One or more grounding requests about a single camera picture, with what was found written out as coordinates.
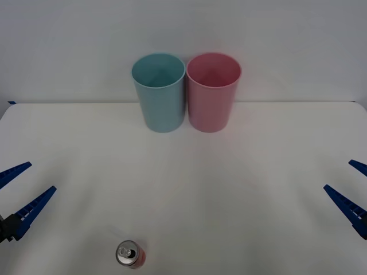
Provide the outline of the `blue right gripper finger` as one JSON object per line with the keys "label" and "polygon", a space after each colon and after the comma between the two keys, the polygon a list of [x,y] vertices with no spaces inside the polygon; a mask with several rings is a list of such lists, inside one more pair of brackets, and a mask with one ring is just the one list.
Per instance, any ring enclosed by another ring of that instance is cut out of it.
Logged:
{"label": "blue right gripper finger", "polygon": [[367,165],[356,160],[350,160],[349,164],[363,175],[367,176]]}
{"label": "blue right gripper finger", "polygon": [[366,239],[366,210],[354,202],[347,199],[341,193],[326,184],[323,189],[329,195],[331,200],[337,205],[344,216],[350,221],[355,231]]}

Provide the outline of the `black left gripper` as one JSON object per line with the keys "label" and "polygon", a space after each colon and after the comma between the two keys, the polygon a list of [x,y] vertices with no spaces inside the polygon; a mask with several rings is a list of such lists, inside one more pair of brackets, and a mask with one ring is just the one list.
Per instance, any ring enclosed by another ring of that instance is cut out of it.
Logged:
{"label": "black left gripper", "polygon": [[[25,162],[0,172],[0,189],[5,187],[31,166],[31,162]],[[39,215],[56,190],[55,186],[51,186],[16,213],[7,218],[1,217],[1,242],[4,240],[11,242],[13,239],[19,241],[29,230],[35,218]]]}

